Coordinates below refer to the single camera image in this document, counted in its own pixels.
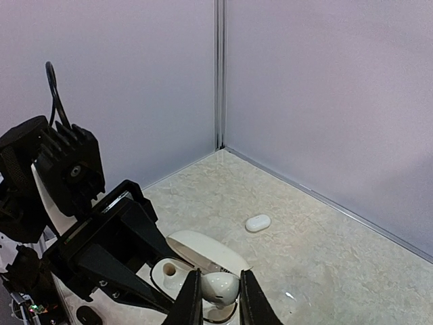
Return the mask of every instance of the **screw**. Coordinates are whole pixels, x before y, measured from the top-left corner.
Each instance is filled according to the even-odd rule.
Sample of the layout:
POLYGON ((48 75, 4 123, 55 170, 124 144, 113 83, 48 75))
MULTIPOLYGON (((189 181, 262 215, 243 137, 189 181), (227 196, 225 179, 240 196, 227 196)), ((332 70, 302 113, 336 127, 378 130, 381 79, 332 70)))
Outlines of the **screw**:
POLYGON ((72 168, 72 170, 70 171, 70 175, 72 177, 77 177, 78 175, 80 175, 81 173, 81 166, 77 165, 74 168, 72 168))

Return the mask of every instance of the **marble tabletop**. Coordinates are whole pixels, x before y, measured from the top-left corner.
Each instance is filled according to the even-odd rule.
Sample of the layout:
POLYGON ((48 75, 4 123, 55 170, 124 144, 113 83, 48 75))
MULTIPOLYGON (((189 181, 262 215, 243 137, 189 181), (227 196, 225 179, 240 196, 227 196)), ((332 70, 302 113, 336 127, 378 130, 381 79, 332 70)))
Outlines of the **marble tabletop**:
MULTIPOLYGON (((202 232, 253 265, 284 324, 433 324, 432 264, 224 150, 143 192, 164 235, 202 232), (271 226, 247 232, 246 220, 261 213, 271 226)), ((148 280, 147 267, 138 274, 148 280)), ((72 314, 90 305, 109 325, 164 319, 117 305, 100 290, 85 303, 60 287, 72 314)))

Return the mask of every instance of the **black wire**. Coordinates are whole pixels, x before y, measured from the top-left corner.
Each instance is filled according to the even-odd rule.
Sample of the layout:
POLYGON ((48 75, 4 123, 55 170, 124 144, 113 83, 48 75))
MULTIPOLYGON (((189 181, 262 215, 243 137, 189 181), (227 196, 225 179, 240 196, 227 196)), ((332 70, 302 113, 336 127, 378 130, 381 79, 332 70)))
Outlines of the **black wire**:
POLYGON ((53 126, 55 111, 57 110, 63 126, 70 129, 68 118, 66 117, 65 110, 63 108, 62 102, 60 101, 59 92, 57 91, 57 80, 55 78, 54 67, 50 61, 45 63, 45 70, 47 71, 48 85, 51 90, 51 95, 53 96, 53 106, 51 107, 51 117, 49 119, 49 125, 53 126))

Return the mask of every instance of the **robotic arm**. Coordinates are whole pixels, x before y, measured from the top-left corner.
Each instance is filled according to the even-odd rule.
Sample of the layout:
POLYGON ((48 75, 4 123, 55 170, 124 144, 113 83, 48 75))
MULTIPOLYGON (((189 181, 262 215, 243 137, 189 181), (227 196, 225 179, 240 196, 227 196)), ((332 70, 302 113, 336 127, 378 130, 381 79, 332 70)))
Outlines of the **robotic arm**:
MULTIPOLYGON (((99 288, 117 303, 167 314, 164 325, 203 324, 199 269, 190 271, 176 301, 136 275, 144 264, 183 259, 156 227, 152 203, 138 184, 125 180, 94 204, 105 192, 98 142, 69 123, 53 66, 45 67, 53 97, 50 121, 37 116, 0 137, 0 232, 16 247, 13 259, 0 256, 3 285, 32 297, 30 314, 37 313, 35 306, 45 313, 57 308, 52 272, 85 301, 99 288), (56 112, 61 122, 54 127, 56 112), (21 243, 38 242, 46 227, 57 240, 40 259, 21 243)), ((239 306, 241 324, 280 324, 251 271, 241 274, 239 306)))

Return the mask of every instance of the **frosted panel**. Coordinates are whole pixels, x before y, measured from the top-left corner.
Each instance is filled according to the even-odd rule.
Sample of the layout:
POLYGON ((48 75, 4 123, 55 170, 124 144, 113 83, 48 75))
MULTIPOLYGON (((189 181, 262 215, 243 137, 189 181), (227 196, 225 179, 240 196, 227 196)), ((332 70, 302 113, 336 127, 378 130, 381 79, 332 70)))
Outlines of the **frosted panel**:
POLYGON ((68 118, 99 140, 107 189, 142 186, 214 146, 212 1, 3 1, 0 133, 49 115, 53 62, 68 118))
POLYGON ((433 256, 433 2, 228 2, 228 146, 433 256))

